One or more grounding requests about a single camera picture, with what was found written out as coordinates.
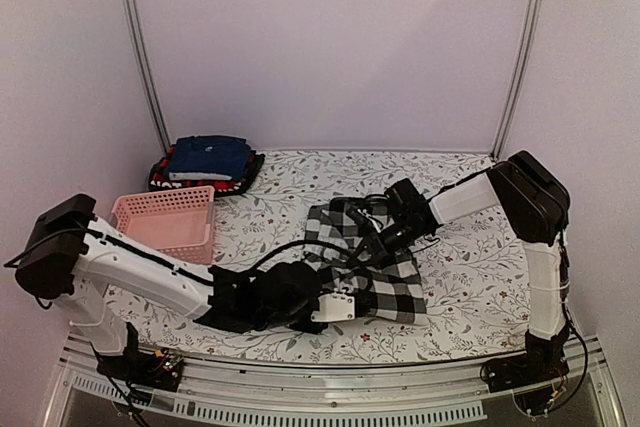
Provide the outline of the black white checkered cloth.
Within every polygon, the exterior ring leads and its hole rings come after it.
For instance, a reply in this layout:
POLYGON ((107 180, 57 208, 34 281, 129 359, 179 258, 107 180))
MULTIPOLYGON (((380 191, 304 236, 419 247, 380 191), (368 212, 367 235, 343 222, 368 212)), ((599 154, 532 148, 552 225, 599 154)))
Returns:
MULTIPOLYGON (((349 205, 366 210, 382 222, 383 228, 391 224, 380 195, 337 197, 309 208, 304 238, 355 250, 372 231, 346 215, 349 205)), ((379 266, 349 267, 347 255, 325 246, 306 245, 302 259, 318 272, 325 290, 355 296, 358 317, 378 317, 421 326, 428 323, 422 278, 411 251, 402 250, 384 259, 379 266)))

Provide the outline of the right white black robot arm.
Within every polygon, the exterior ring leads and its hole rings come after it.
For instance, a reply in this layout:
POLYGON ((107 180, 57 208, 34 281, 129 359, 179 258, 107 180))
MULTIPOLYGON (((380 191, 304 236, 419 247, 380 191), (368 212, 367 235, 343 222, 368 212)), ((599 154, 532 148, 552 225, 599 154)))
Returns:
POLYGON ((441 188, 431 197, 420 194, 409 179, 396 182, 384 195, 393 222, 379 232, 367 234, 350 255, 349 266, 379 266, 418 238, 499 206, 525 251, 529 327, 524 354, 485 362, 481 378, 490 392, 500 392, 567 374, 563 347, 569 337, 564 302, 569 287, 565 230, 570 196, 550 171, 522 150, 441 188))

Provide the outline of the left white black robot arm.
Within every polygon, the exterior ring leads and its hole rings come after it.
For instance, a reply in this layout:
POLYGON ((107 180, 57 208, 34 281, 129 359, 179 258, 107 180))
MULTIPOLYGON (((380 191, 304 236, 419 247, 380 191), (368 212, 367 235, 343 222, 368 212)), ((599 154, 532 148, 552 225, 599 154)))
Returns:
POLYGON ((322 330, 325 289, 303 262, 262 272, 206 267, 172 258, 127 237, 78 194, 41 214, 24 250, 6 261, 17 284, 65 312, 89 341, 99 374, 129 387, 177 391, 184 362, 161 347, 146 353, 138 330, 108 306, 99 285, 119 287, 205 327, 235 333, 271 327, 322 330))

